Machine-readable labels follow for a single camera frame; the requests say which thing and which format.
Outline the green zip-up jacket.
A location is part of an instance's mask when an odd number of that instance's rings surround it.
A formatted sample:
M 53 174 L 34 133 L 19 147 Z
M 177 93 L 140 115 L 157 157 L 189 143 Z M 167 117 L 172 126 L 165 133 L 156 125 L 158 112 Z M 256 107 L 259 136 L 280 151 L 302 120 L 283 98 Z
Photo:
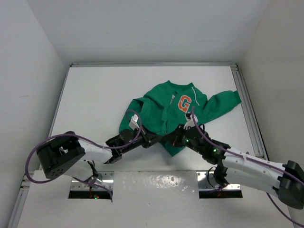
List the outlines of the green zip-up jacket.
M 241 103 L 238 91 L 223 91 L 208 98 L 193 83 L 178 85 L 171 81 L 156 85 L 143 97 L 133 99 L 128 109 L 139 114 L 144 127 L 164 136 L 186 123 L 192 108 L 200 124 L 211 122 Z

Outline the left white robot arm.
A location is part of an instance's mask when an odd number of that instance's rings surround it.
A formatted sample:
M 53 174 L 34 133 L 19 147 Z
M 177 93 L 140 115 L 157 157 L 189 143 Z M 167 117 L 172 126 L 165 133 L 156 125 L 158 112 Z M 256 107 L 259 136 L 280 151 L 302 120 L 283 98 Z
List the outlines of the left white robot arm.
M 52 180 L 66 174 L 86 180 L 96 173 L 93 167 L 95 161 L 104 164 L 115 163 L 124 153 L 139 146 L 149 148 L 162 138 L 163 136 L 142 127 L 122 130 L 103 145 L 97 145 L 69 131 L 43 143 L 36 154 L 47 179 Z

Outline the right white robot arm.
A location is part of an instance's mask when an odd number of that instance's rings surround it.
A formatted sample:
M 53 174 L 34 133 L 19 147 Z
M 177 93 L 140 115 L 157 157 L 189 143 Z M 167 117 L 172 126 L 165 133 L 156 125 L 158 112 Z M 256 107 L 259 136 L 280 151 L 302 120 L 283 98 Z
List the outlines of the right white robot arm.
M 204 126 L 184 127 L 164 137 L 175 147 L 188 147 L 216 165 L 214 179 L 220 185 L 241 184 L 277 197 L 294 209 L 304 208 L 304 171 L 294 162 L 277 163 L 240 152 L 211 139 Z

